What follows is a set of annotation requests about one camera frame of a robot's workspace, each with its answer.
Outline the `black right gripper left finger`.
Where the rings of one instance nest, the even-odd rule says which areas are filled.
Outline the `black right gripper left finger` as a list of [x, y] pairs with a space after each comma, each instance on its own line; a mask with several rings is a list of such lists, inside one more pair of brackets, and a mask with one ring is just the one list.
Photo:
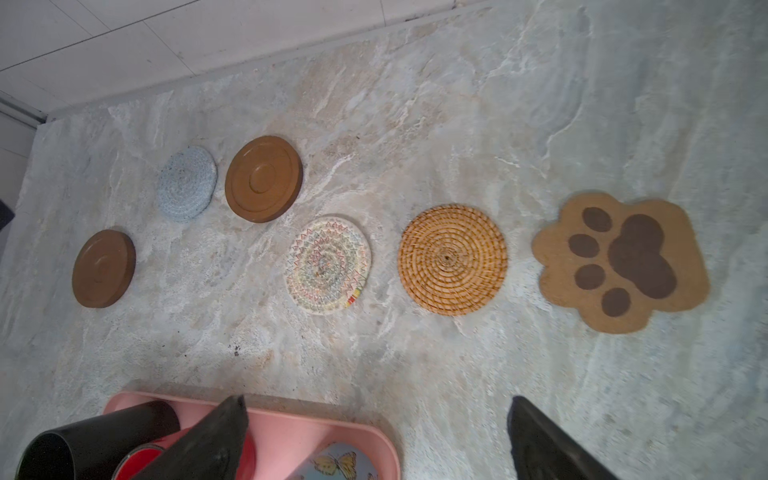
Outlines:
[[242, 395], [232, 395], [190, 428], [142, 447], [154, 457], [134, 479], [247, 479], [249, 417]]

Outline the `blue-grey woven round coaster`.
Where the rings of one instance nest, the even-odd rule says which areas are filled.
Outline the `blue-grey woven round coaster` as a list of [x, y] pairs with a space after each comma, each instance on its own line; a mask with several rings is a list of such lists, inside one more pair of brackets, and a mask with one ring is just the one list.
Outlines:
[[159, 211], [177, 222], [194, 219], [210, 204], [217, 179], [217, 165], [205, 148], [189, 146], [178, 151], [159, 174]]

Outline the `woven rattan round coaster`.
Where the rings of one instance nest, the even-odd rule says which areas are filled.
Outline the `woven rattan round coaster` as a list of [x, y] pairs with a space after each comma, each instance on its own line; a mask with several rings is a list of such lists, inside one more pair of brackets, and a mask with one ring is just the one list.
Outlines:
[[484, 307], [501, 289], [507, 247], [498, 226], [482, 211], [439, 205], [408, 224], [397, 267], [405, 291], [419, 306], [463, 316]]

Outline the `cork paw print coaster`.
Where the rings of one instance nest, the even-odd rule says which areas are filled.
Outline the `cork paw print coaster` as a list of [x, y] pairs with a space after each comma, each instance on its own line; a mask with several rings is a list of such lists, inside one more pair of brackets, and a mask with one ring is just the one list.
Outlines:
[[710, 292], [690, 218], [666, 200], [574, 195], [537, 233], [532, 252], [543, 266], [542, 295], [603, 333], [639, 331], [653, 312], [691, 310]]

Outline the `multicolour woven round coaster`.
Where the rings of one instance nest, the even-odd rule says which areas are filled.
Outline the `multicolour woven round coaster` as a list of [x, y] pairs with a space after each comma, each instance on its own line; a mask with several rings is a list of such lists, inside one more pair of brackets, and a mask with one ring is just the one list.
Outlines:
[[369, 241], [356, 224], [339, 216], [321, 216], [291, 243], [285, 285], [298, 308], [328, 315], [360, 297], [371, 263]]

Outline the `dark wooden round coaster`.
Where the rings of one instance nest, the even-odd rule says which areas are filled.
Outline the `dark wooden round coaster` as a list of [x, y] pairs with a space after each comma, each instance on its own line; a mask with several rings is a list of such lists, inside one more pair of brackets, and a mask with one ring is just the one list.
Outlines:
[[136, 250], [118, 230], [97, 232], [81, 248], [73, 267], [72, 289], [87, 308], [106, 308], [126, 292], [135, 272]]

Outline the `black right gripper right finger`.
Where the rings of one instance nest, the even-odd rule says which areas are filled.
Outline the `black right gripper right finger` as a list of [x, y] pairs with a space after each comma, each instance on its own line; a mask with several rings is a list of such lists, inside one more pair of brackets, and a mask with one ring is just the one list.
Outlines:
[[512, 398], [507, 431], [518, 479], [618, 479], [522, 395]]

